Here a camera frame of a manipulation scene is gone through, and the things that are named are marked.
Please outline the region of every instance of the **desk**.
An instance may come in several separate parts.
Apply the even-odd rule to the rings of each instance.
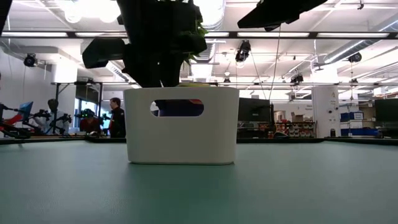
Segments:
[[[0,223],[398,223],[398,147],[238,144],[235,165],[134,165],[126,145],[0,145]]]

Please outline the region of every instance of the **ceiling light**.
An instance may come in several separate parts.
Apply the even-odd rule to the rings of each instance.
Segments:
[[[117,37],[117,38],[127,38],[126,32],[77,32],[75,33],[77,37]]]
[[[280,37],[308,37],[308,32],[281,32]],[[238,37],[279,37],[279,32],[238,32]]]
[[[102,100],[102,102],[109,102],[111,100]],[[124,101],[124,100],[120,100],[120,101]]]
[[[205,37],[229,37],[229,32],[209,32]]]
[[[375,37],[387,37],[389,34],[388,33],[334,33],[334,32],[322,32],[317,35],[317,37],[340,37],[340,38],[358,38],[358,37],[363,37],[363,38],[375,38]]]
[[[225,44],[225,40],[206,40],[207,44]]]
[[[3,32],[1,37],[68,37],[66,32]]]
[[[202,26],[208,30],[217,30],[224,18],[225,0],[193,0],[193,3],[200,8]]]
[[[70,23],[79,22],[82,17],[99,18],[110,23],[120,15],[118,4],[111,0],[56,0],[56,3],[65,12],[65,18]]]

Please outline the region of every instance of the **air duct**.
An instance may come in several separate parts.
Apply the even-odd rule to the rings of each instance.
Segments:
[[[203,16],[202,26],[207,31],[217,31],[223,25],[225,13],[225,0],[194,0],[194,4],[199,6]],[[207,82],[213,71],[213,66],[208,63],[214,61],[216,44],[207,44],[207,49],[195,57],[197,64],[191,66],[191,73],[196,82]]]
[[[106,64],[106,68],[112,72],[114,75],[119,76],[120,78],[122,78],[125,82],[129,82],[130,79],[122,73],[122,71],[120,70],[120,68],[118,68],[117,66],[115,66],[115,64],[113,64],[112,62],[108,62]]]
[[[398,14],[373,27],[370,32],[397,32]],[[373,45],[380,40],[352,40],[324,58],[325,63],[335,63]]]

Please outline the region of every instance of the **ceiling lamp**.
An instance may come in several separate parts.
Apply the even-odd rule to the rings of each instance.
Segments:
[[[65,19],[77,23],[81,18],[99,18],[105,23],[114,22],[120,15],[116,1],[111,0],[57,0],[57,4],[65,12]]]
[[[220,29],[224,18],[225,0],[193,0],[193,3],[200,8],[203,17],[201,24],[205,29]]]
[[[250,42],[248,40],[242,41],[238,52],[236,52],[235,61],[237,68],[243,68],[244,61],[249,57],[249,52],[251,51]]]

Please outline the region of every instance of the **storage box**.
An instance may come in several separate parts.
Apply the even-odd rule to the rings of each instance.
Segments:
[[[201,100],[199,116],[154,116],[155,100]],[[229,87],[124,91],[127,156],[141,164],[230,164],[235,158],[239,90]]]
[[[304,115],[296,115],[294,112],[292,112],[292,122],[304,122]]]
[[[363,128],[363,124],[362,124],[362,121],[351,120],[351,121],[340,123],[340,127],[341,127],[341,129],[343,129],[343,128]]]
[[[363,112],[357,111],[357,112],[341,113],[340,114],[341,122],[346,122],[349,120],[363,120]]]

